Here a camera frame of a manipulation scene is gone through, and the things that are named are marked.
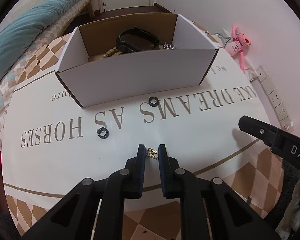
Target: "pink toy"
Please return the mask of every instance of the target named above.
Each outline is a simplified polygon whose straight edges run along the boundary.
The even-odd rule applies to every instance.
[[[238,52],[240,53],[240,68],[245,72],[244,69],[244,55],[243,55],[243,47],[249,47],[251,41],[243,34],[236,34],[238,26],[232,26],[232,42],[228,42],[225,46],[225,50],[231,55],[234,56]]]

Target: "blue blanket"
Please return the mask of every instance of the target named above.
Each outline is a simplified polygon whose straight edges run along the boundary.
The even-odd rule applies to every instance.
[[[10,23],[0,32],[0,80],[49,25],[79,0],[47,0]]]

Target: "checkered pattern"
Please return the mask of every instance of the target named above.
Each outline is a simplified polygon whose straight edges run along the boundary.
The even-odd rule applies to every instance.
[[[224,181],[262,217],[278,202],[283,184],[282,158],[264,149]]]
[[[12,66],[10,71],[2,78],[0,82],[0,150],[2,147],[2,131],[5,123],[5,115],[7,114],[8,106],[12,94],[15,90],[16,84],[21,78],[21,75],[23,74],[26,65],[38,49],[46,47],[47,44],[51,43],[63,32],[64,26],[67,26],[72,21],[72,19],[74,19],[80,13],[80,11],[89,3],[89,1],[90,0],[80,0],[74,6],[72,6],[64,15],[62,15],[58,20],[56,20],[52,25],[50,25],[42,33],[40,33],[37,36],[37,38],[32,42],[32,44],[28,47],[26,52]],[[48,63],[48,60],[46,60],[46,58],[42,58],[42,60],[43,61],[39,63],[39,67],[46,68],[48,66],[47,64],[50,64],[50,62]],[[39,67],[35,68],[35,66],[32,65],[30,69],[35,69],[32,74],[34,74]]]
[[[28,61],[26,68],[19,78],[18,84],[47,68],[55,65],[65,47],[71,33],[53,40],[49,45],[38,49]]]
[[[282,159],[268,148],[224,181],[262,218],[272,210],[282,190]],[[10,213],[21,235],[48,210],[6,195]],[[123,240],[181,239],[178,202],[126,212],[123,217]]]

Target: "table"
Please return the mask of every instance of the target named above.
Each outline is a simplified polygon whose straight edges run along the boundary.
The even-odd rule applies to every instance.
[[[260,216],[269,213],[282,190],[282,160],[239,131],[243,115],[269,120],[226,51],[220,49],[198,87],[81,109],[54,74],[67,38],[39,49],[30,60],[7,113],[2,173],[21,234],[83,178],[104,179],[124,167],[139,144],[164,143],[181,167],[199,178],[221,177]],[[38,60],[49,64],[38,69]],[[158,107],[147,104],[150,96],[160,99]],[[104,140],[96,133],[102,126],[110,131]],[[147,158],[142,198],[125,202],[123,239],[180,239],[179,214],[179,203],[162,196],[157,160]]]

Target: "metal screw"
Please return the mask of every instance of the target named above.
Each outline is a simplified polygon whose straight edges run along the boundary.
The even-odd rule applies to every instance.
[[[85,179],[82,180],[82,184],[85,185],[85,186],[90,185],[92,182],[93,182],[93,180],[90,179],[90,178],[85,178]]]
[[[214,178],[212,181],[213,181],[214,184],[217,184],[217,185],[221,185],[222,182],[223,182],[223,180],[221,178],[218,178],[218,177]]]
[[[178,175],[183,175],[183,174],[185,174],[185,172],[186,171],[183,168],[177,168],[175,170],[175,173],[178,174]]]
[[[120,174],[121,175],[128,175],[130,173],[130,171],[128,169],[122,169],[120,170]]]

